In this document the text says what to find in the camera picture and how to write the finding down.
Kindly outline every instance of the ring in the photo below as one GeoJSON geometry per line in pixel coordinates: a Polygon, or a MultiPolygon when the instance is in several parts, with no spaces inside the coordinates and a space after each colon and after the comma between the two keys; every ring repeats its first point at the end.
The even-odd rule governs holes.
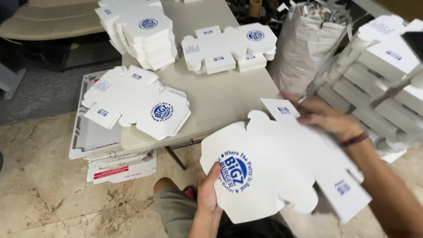
{"type": "Polygon", "coordinates": [[[297,102],[297,105],[299,106],[303,101],[304,101],[304,99],[307,97],[307,95],[302,95],[300,98],[299,98],[299,100],[298,100],[298,102],[297,102]]]}

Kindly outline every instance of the hand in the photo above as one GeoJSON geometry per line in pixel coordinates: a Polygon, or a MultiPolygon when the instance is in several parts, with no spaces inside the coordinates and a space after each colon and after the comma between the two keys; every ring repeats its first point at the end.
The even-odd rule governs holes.
{"type": "MultiPolygon", "coordinates": [[[[281,91],[284,99],[297,105],[299,94],[281,91]]],[[[322,129],[334,133],[340,140],[347,141],[363,133],[363,129],[353,119],[337,110],[326,106],[317,99],[306,97],[299,106],[306,110],[305,115],[297,118],[299,123],[318,125],[322,129]]]]}
{"type": "Polygon", "coordinates": [[[214,191],[214,183],[219,178],[221,169],[219,162],[215,162],[207,176],[204,172],[202,173],[198,185],[198,210],[207,213],[223,212],[217,205],[216,192],[214,191]]]}

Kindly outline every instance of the table leg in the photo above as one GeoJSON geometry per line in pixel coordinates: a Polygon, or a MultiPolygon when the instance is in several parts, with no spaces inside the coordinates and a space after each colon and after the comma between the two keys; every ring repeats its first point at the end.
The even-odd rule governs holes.
{"type": "Polygon", "coordinates": [[[165,146],[165,150],[166,152],[173,158],[173,160],[179,165],[179,167],[181,167],[182,170],[186,170],[187,168],[185,167],[185,165],[182,163],[182,161],[178,158],[178,156],[175,154],[175,152],[173,152],[173,150],[171,149],[170,146],[165,146]]]}

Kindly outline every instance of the forearm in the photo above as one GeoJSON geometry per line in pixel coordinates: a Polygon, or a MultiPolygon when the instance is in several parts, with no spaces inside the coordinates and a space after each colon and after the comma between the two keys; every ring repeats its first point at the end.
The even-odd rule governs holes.
{"type": "Polygon", "coordinates": [[[370,208],[387,235],[392,237],[423,236],[423,208],[375,153],[368,141],[348,147],[352,160],[363,172],[363,188],[372,196],[370,208]]]}
{"type": "Polygon", "coordinates": [[[197,209],[188,238],[216,238],[222,212],[197,209]]]}

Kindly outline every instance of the knee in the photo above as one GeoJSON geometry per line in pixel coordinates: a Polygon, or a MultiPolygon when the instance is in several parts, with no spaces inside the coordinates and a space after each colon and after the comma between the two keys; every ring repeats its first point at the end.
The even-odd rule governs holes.
{"type": "Polygon", "coordinates": [[[170,178],[159,179],[153,187],[153,195],[156,195],[160,190],[164,188],[178,187],[170,178]]]}

